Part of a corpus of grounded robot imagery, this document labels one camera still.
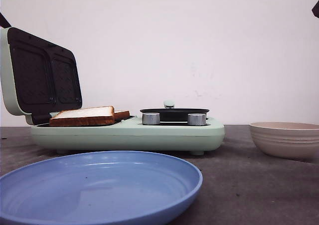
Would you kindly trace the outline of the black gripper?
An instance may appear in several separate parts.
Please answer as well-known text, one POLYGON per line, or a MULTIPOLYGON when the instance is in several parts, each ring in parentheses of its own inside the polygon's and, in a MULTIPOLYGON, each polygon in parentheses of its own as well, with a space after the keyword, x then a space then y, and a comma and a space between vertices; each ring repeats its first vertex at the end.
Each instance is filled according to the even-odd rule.
POLYGON ((312 8, 312 13, 315 17, 319 18, 319 1, 312 8))

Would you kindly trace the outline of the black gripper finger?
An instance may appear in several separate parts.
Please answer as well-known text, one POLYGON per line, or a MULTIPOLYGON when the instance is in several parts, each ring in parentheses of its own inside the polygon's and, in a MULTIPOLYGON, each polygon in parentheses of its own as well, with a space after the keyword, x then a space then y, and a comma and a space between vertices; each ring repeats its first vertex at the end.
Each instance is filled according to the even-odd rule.
POLYGON ((7 19, 0 13, 0 26, 2 28, 9 28, 11 27, 10 23, 7 21, 7 19))

